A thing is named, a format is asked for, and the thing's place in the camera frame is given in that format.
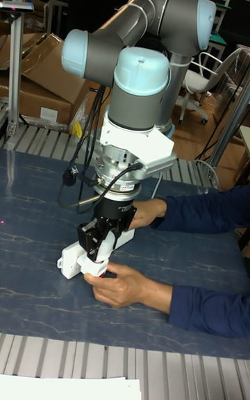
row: navy blue sleeve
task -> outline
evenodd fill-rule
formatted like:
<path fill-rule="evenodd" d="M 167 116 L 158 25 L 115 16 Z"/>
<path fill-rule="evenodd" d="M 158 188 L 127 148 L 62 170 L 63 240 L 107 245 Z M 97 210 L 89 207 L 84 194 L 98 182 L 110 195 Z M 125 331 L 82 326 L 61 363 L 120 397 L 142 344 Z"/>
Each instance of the navy blue sleeve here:
<path fill-rule="evenodd" d="M 174 286 L 169 323 L 222 337 L 250 337 L 250 296 Z"/>
<path fill-rule="evenodd" d="M 223 233 L 235 227 L 250 227 L 250 185 L 228 192 L 167 197 L 165 218 L 151 227 L 190 233 Z"/>

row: white cable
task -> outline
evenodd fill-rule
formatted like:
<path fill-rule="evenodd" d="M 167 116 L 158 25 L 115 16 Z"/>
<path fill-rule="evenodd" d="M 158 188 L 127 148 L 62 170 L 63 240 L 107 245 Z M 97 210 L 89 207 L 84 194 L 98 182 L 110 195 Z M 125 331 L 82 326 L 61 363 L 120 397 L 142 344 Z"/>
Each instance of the white cable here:
<path fill-rule="evenodd" d="M 121 8 L 119 8 L 118 11 L 122 10 L 122 8 L 125 8 L 126 6 L 135 6 L 135 7 L 138 8 L 138 9 L 142 12 L 142 14 L 144 15 L 145 20 L 146 20 L 146 26 L 145 26 L 145 30 L 144 30 L 143 34 L 140 36 L 140 37 L 142 38 L 142 36 L 144 36 L 144 34 L 146 33 L 147 28 L 148 28 L 148 25 L 149 25 L 149 21 L 148 21 L 148 18 L 147 18 L 147 14 L 145 13 L 145 11 L 144 11 L 144 9 L 143 9 L 142 6 L 137 5 L 136 3 L 129 3 L 129 2 L 126 3 L 126 5 L 121 6 Z"/>
<path fill-rule="evenodd" d="M 216 181 L 217 181 L 217 187 L 218 187 L 218 190 L 220 190 L 219 178 L 218 178 L 218 175 L 217 175 L 216 171 L 213 169 L 212 165 L 208 164 L 206 161 L 202 161 L 202 159 L 195 159 L 192 162 L 193 163 L 197 163 L 198 162 L 198 163 L 201 163 L 201 164 L 205 164 L 209 168 L 209 170 L 211 170 L 213 172 L 213 174 L 215 175 L 215 178 L 216 178 Z"/>
<path fill-rule="evenodd" d="M 172 67 L 189 67 L 190 62 L 188 64 L 176 64 L 175 62 L 170 61 L 170 64 Z"/>
<path fill-rule="evenodd" d="M 155 197 L 156 192 L 157 192 L 157 190 L 158 190 L 158 187 L 159 187 L 159 185 L 160 185 L 160 182 L 161 182 L 161 180 L 163 179 L 162 177 L 163 177 L 163 173 L 160 172 L 158 181 L 157 181 L 157 183 L 156 183 L 156 186 L 155 186 L 155 188 L 153 189 L 153 193 L 152 193 L 152 195 L 151 195 L 151 199 L 153 199 L 153 198 Z"/>
<path fill-rule="evenodd" d="M 203 103 L 206 103 L 206 104 L 208 104 L 208 106 L 211 106 L 211 107 L 215 107 L 216 106 L 216 103 L 210 103 L 210 102 L 207 102 L 207 101 L 203 101 Z"/>
<path fill-rule="evenodd" d="M 147 1 L 152 5 L 152 8 L 153 8 L 153 22 L 154 22 L 154 19 L 156 18 L 156 7 L 155 7 L 155 5 L 154 5 L 152 0 L 147 0 Z"/>

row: metal pole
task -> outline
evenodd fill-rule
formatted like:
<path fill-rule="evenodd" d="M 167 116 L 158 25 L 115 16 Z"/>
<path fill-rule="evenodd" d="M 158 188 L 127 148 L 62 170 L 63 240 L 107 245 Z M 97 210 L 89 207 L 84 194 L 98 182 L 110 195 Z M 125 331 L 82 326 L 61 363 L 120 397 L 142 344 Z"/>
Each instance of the metal pole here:
<path fill-rule="evenodd" d="M 233 134 L 239 124 L 240 120 L 243 117 L 243 114 L 249 104 L 250 101 L 250 75 L 247 78 L 246 84 L 240 93 L 239 99 L 237 100 L 236 106 L 228 119 L 222 134 L 220 135 L 218 142 L 215 148 L 212 151 L 212 154 L 208 160 L 208 164 L 212 167 L 216 168 L 219 163 L 222 154 L 224 153 L 227 144 L 233 137 Z"/>
<path fill-rule="evenodd" d="M 24 33 L 24 14 L 21 14 L 11 25 L 10 37 L 10 79 L 9 79 L 9 111 L 7 135 L 15 134 L 19 121 L 19 95 L 21 81 L 22 39 Z"/>

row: person's left hand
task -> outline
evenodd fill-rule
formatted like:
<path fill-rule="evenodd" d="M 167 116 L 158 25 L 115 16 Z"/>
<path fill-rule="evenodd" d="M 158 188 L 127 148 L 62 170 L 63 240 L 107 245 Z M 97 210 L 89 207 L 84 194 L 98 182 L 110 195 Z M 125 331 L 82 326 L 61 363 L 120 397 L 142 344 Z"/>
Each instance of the person's left hand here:
<path fill-rule="evenodd" d="M 100 278 L 90 274 L 83 276 L 93 286 L 94 296 L 98 301 L 107 303 L 114 309 L 142 303 L 169 314 L 172 286 L 157 283 L 131 267 L 113 262 L 108 263 L 107 270 L 116 274 L 117 278 Z"/>
<path fill-rule="evenodd" d="M 117 278 L 100 278 L 85 274 L 84 279 L 93 286 L 94 297 L 98 301 L 119 309 L 133 303 L 143 303 L 150 280 L 128 266 L 108 263 L 107 270 Z"/>

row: person's arm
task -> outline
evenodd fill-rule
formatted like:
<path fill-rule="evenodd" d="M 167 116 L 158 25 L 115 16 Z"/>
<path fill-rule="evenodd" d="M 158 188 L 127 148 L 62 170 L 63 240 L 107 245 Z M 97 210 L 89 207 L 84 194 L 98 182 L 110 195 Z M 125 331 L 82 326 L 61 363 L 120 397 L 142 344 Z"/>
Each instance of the person's arm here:
<path fill-rule="evenodd" d="M 169 323 L 229 338 L 250 337 L 250 296 L 174 286 Z"/>
<path fill-rule="evenodd" d="M 136 201 L 130 228 L 147 226 L 167 231 L 222 233 L 250 226 L 250 185 L 228 192 Z"/>
<path fill-rule="evenodd" d="M 108 263 L 107 270 L 116 278 L 99 278 L 90 274 L 83 277 L 93 286 L 97 300 L 109 304 L 114 309 L 134 303 L 141 303 L 169 314 L 172 286 L 150 280 L 131 267 Z"/>
<path fill-rule="evenodd" d="M 128 266 L 110 262 L 117 278 L 84 279 L 97 300 L 113 308 L 141 303 L 169 314 L 169 323 L 190 331 L 230 338 L 250 337 L 250 297 L 202 287 L 170 286 L 152 281 Z"/>

